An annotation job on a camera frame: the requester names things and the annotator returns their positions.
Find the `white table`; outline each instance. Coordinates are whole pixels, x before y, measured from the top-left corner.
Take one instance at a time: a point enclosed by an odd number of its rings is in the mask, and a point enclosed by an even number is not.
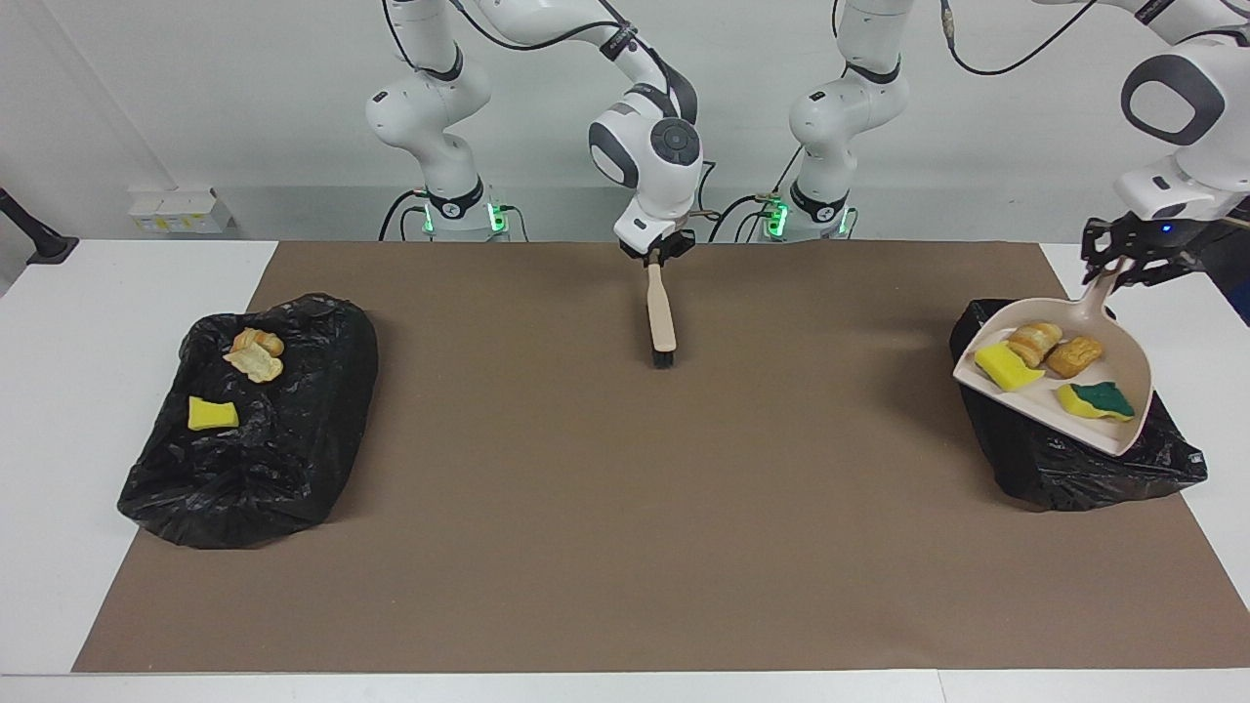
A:
[[[84,241],[0,299],[0,702],[1250,700],[1250,669],[71,675],[135,534],[114,502],[169,389],[174,350],[200,316],[245,309],[275,246]],[[1044,249],[1078,294],[1078,248]],[[1250,602],[1250,330],[1201,275],[1124,290],[1114,306],[1178,424],[1206,450],[1211,479],[1185,498]]]

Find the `sponge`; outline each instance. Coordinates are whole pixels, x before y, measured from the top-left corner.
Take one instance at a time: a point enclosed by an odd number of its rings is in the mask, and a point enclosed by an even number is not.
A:
[[[186,427],[192,432],[239,427],[239,412],[234,403],[209,403],[191,395],[186,413]]]
[[[1126,423],[1136,415],[1132,405],[1129,404],[1129,399],[1110,382],[1098,385],[1076,385],[1069,383],[1056,390],[1055,394],[1059,397],[1059,404],[1078,418],[1089,418],[1091,420],[1112,418]]]
[[[1024,359],[1008,348],[1006,341],[979,349],[974,359],[1002,390],[1020,390],[1046,375],[1040,369],[1030,369]]]

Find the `white wall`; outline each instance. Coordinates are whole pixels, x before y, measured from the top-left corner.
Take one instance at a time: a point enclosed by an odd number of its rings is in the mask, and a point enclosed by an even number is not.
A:
[[[365,100],[404,73],[379,3],[4,0],[0,183],[62,231],[136,236],[126,189],[152,175],[126,156],[15,5],[39,3],[179,184],[216,186],[244,236],[368,238],[390,195],[420,183],[415,163],[381,145],[362,116]],[[700,130],[721,163],[714,203],[770,186],[794,148],[791,100],[841,71],[829,0],[618,5],[700,89]],[[960,0],[962,53],[1001,65],[1072,11]],[[529,205],[538,236],[609,236],[616,199],[598,194],[606,181],[585,155],[585,128],[624,80],[584,44],[516,55],[455,24],[495,83],[492,104],[458,129],[484,174]],[[938,3],[918,3],[904,55],[911,108],[858,141],[860,231],[1075,240],[1088,216],[1121,213],[1111,181],[1165,148],[1120,116],[1120,85],[1160,46],[1126,13],[1095,8],[1025,69],[974,78],[946,56]],[[598,204],[588,206],[590,189]],[[576,226],[561,226],[575,211]]]

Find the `bread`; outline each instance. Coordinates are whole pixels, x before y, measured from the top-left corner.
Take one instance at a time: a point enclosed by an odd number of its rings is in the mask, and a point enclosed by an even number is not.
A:
[[[282,373],[282,360],[270,357],[269,352],[256,343],[231,352],[222,359],[248,374],[252,383],[269,383]]]
[[[261,349],[269,352],[270,357],[281,357],[282,352],[286,350],[286,345],[282,344],[282,340],[276,334],[260,329],[244,328],[235,336],[230,352],[239,352],[249,344],[259,344]]]
[[[1064,378],[1075,378],[1076,374],[1090,368],[1090,364],[1102,358],[1102,344],[1089,336],[1078,336],[1064,344],[1046,360],[1056,374]]]
[[[1036,369],[1046,354],[1064,338],[1064,330],[1051,323],[1031,323],[1011,333],[1008,349],[1024,359],[1030,369]]]

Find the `brown mat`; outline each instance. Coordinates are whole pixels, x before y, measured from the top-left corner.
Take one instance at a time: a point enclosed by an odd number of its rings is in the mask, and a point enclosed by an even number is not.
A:
[[[251,552],[140,534],[79,672],[1250,667],[1180,498],[1038,514],[950,380],[1035,245],[286,244],[252,300],[352,299],[382,372],[330,522]]]

